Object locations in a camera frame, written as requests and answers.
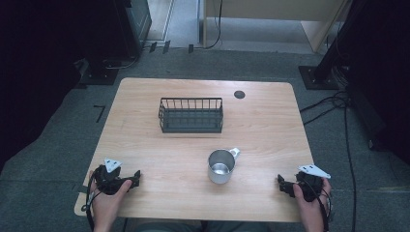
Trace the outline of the beige wooden furniture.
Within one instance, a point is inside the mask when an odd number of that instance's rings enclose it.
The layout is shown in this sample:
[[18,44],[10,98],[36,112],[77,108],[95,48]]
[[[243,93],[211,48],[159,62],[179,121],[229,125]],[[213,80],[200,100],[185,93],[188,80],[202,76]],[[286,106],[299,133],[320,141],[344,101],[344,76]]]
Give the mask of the beige wooden furniture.
[[300,21],[311,50],[317,52],[348,0],[200,0],[203,5],[201,39],[207,46],[207,19],[278,19]]

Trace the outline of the black stand with square base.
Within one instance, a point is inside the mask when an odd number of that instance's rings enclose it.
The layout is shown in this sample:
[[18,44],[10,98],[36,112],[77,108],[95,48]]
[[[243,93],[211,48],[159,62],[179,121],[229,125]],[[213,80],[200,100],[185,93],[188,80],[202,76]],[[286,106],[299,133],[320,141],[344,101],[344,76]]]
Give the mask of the black stand with square base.
[[337,90],[336,78],[332,69],[337,60],[348,59],[348,46],[353,41],[355,21],[363,8],[366,0],[352,0],[343,25],[339,28],[337,36],[324,55],[318,66],[299,66],[299,73],[307,90]]

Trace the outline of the black tape corner mark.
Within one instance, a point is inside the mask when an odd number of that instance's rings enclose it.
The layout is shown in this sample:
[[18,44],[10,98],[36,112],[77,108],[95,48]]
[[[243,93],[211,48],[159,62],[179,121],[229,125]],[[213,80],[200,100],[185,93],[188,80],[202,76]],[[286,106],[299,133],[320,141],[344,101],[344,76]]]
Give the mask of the black tape corner mark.
[[98,123],[101,120],[102,116],[103,116],[103,113],[105,111],[106,106],[105,105],[93,105],[93,107],[100,111],[99,115],[98,115],[98,118],[96,119],[96,123]]

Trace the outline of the silver metal mug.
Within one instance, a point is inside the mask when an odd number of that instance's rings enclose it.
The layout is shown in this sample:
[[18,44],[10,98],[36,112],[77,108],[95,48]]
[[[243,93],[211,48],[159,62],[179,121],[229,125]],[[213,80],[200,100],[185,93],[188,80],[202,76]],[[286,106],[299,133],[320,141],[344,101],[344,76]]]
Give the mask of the silver metal mug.
[[241,151],[238,148],[230,150],[218,149],[208,157],[208,177],[218,185],[227,183],[236,166],[236,159]]

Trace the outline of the black cabinet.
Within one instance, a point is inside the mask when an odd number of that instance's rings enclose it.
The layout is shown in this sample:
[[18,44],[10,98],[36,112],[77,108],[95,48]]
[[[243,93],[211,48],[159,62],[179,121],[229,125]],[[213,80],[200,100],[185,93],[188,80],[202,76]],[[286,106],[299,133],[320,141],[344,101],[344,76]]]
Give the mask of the black cabinet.
[[138,58],[148,36],[152,19],[147,0],[113,0],[121,35],[129,58]]

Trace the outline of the person's right hand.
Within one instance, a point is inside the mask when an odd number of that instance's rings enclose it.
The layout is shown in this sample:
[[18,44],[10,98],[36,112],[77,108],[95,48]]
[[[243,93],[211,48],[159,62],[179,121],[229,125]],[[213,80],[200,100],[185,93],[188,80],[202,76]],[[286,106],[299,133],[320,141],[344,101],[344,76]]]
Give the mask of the person's right hand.
[[328,197],[332,190],[329,181],[323,178],[323,187],[319,199],[315,199],[311,202],[306,202],[303,192],[298,185],[294,184],[293,189],[304,228],[314,226],[323,227],[325,229],[323,216],[329,212]]

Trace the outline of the black stand with flat base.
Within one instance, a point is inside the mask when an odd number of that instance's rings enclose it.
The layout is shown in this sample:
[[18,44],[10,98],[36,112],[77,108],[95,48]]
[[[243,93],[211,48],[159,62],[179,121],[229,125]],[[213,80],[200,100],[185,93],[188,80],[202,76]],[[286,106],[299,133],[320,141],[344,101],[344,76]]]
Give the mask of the black stand with flat base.
[[132,58],[103,58],[100,62],[89,62],[83,58],[74,63],[81,78],[79,85],[113,85],[122,69],[131,67],[138,60]]

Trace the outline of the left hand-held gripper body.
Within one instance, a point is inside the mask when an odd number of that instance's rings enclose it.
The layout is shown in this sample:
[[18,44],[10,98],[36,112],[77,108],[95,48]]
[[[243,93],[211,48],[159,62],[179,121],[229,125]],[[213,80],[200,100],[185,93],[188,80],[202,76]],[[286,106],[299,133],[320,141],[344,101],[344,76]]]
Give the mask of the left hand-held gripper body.
[[116,159],[105,158],[95,171],[94,177],[97,184],[97,189],[107,195],[115,194],[120,187],[127,181],[133,181],[132,177],[121,178],[122,162]]

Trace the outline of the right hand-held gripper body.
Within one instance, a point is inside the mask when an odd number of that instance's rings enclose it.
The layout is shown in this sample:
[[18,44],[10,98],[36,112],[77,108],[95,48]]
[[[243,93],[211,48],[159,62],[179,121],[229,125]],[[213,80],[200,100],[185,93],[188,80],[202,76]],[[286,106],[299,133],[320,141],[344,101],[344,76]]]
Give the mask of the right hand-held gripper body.
[[296,174],[298,186],[302,189],[304,199],[311,202],[321,194],[323,178],[330,179],[331,175],[315,164],[299,166],[298,170]]

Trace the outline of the dark curtain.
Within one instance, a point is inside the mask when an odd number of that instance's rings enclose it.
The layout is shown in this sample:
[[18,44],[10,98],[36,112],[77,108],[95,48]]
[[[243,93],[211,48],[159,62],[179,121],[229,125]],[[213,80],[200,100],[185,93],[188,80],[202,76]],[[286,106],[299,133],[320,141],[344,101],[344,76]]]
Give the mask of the dark curtain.
[[0,0],[0,172],[43,132],[80,80],[80,50],[55,22],[64,0]]
[[358,1],[348,79],[382,120],[376,139],[410,164],[410,0]]

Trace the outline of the person's left hand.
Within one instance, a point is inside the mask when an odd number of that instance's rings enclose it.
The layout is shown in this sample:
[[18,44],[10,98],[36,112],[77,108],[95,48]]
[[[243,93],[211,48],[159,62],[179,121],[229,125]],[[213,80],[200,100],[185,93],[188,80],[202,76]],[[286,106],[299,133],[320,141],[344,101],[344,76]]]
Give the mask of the person's left hand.
[[91,191],[98,195],[92,202],[94,227],[95,225],[112,226],[131,184],[132,181],[127,180],[115,194],[106,195],[100,193],[96,183],[92,182]]

